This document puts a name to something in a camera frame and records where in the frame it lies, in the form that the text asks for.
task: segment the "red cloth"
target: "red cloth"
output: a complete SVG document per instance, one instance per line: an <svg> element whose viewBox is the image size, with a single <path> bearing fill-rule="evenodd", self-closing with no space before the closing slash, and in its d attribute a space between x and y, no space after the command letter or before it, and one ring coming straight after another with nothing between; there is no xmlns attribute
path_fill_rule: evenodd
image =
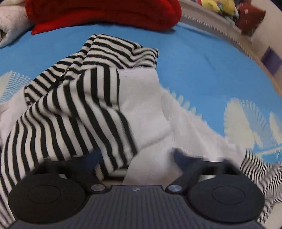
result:
<svg viewBox="0 0 282 229"><path fill-rule="evenodd" d="M181 18L178 0L26 0L32 34L87 22L167 30Z"/></svg>
<svg viewBox="0 0 282 229"><path fill-rule="evenodd" d="M250 3L240 3L237 6L239 20L236 26L242 30L242 34L252 35L265 16L265 11L252 6Z"/></svg>

